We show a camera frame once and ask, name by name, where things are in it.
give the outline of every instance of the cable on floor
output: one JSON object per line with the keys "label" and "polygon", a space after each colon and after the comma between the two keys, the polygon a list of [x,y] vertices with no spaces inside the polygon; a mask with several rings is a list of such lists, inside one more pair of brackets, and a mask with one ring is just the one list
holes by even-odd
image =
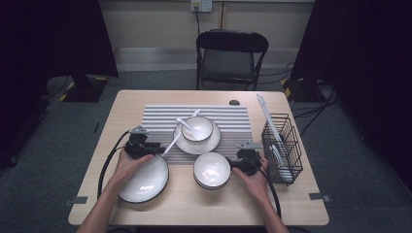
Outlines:
{"label": "cable on floor", "polygon": [[46,96],[44,99],[48,100],[48,99],[54,97],[56,94],[58,94],[64,88],[64,86],[67,84],[68,80],[69,80],[69,76],[66,76],[66,80],[64,81],[64,84],[58,89],[58,91],[56,91],[53,94],[50,94],[50,95]]}

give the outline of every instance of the wire basket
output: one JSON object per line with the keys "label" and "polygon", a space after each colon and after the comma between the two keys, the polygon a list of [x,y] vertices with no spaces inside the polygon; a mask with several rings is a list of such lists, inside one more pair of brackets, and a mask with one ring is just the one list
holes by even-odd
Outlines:
{"label": "wire basket", "polygon": [[264,154],[267,160],[269,160],[267,172],[273,183],[290,185],[294,183],[297,176],[303,171],[300,161],[301,150],[297,141],[296,130],[291,124],[289,115],[271,114],[270,117],[282,141],[276,140],[269,123],[266,121],[261,133],[261,139]]}

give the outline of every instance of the white spoon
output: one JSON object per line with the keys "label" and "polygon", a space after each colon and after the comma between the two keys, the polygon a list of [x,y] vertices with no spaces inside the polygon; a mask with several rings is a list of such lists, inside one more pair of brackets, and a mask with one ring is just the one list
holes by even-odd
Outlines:
{"label": "white spoon", "polygon": [[[191,117],[196,117],[200,113],[201,109],[198,109],[194,111],[194,113],[191,115]],[[178,135],[176,135],[175,139],[173,139],[172,143],[170,143],[169,147],[164,151],[164,154],[161,156],[165,155],[169,150],[175,145],[175,143],[178,141],[178,139],[182,136],[182,132],[179,132]]]}
{"label": "white spoon", "polygon": [[206,137],[205,137],[205,134],[204,134],[202,131],[191,127],[188,123],[186,123],[186,122],[185,122],[184,120],[182,120],[180,117],[176,117],[176,120],[177,120],[178,122],[180,122],[182,125],[184,125],[184,126],[190,131],[191,135],[193,136],[193,138],[194,138],[195,140],[201,141],[201,140],[203,140],[203,139],[206,138]]}

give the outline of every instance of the human hand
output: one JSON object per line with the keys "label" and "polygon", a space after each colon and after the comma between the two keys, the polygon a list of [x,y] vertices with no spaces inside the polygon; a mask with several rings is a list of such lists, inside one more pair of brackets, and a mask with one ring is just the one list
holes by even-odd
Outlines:
{"label": "human hand", "polygon": [[[266,171],[269,161],[263,155],[260,155],[260,162],[260,170]],[[232,171],[234,174],[236,174],[236,176],[238,176],[242,180],[242,182],[246,186],[246,189],[253,197],[255,197],[257,200],[268,198],[267,180],[266,177],[260,171],[257,171],[252,176],[244,174],[240,169],[236,167],[234,167]]]}
{"label": "human hand", "polygon": [[125,184],[143,164],[151,160],[153,157],[152,154],[146,154],[141,158],[135,159],[130,157],[130,155],[122,149],[113,177],[118,179],[118,182]]}

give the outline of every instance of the chair seat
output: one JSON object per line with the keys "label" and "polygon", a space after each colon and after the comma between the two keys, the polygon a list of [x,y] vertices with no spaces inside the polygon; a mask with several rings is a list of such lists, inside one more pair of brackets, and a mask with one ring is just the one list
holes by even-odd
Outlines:
{"label": "chair seat", "polygon": [[252,82],[255,62],[252,52],[205,50],[200,76],[205,80],[238,80]]}

